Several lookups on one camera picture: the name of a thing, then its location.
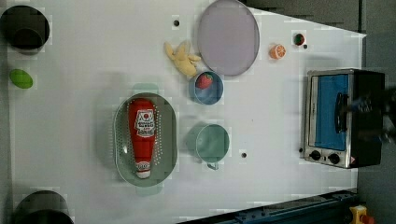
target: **black bowl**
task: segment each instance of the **black bowl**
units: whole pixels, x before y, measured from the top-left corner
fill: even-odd
[[[17,49],[39,49],[50,37],[50,24],[38,10],[28,6],[7,9],[0,18],[1,33]]]

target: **green lime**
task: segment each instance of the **green lime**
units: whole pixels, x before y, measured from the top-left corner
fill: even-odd
[[[9,78],[11,78],[12,83],[21,89],[29,89],[33,86],[32,77],[21,69],[12,70],[9,73]]]

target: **round plate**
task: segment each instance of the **round plate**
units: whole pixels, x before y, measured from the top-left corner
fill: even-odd
[[[157,134],[151,158],[151,174],[146,179],[136,175],[134,149],[128,126],[128,104],[136,98],[149,99],[157,111]],[[176,128],[175,111],[160,95],[150,92],[138,93],[122,103],[114,118],[115,159],[122,178],[138,187],[152,187],[163,182],[172,173],[177,162]]]
[[[198,28],[198,48],[213,71],[225,76],[246,72],[259,46],[256,19],[242,3],[219,0],[204,12]]]

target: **ketchup bottle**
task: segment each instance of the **ketchup bottle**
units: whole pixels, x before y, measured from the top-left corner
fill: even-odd
[[[148,178],[156,134],[154,104],[143,98],[133,100],[129,103],[128,120],[136,174],[139,178]]]

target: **teal cup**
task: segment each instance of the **teal cup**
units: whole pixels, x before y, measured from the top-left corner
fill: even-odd
[[[225,157],[229,146],[230,137],[218,124],[198,124],[187,137],[188,149],[213,170],[219,169],[218,162]]]

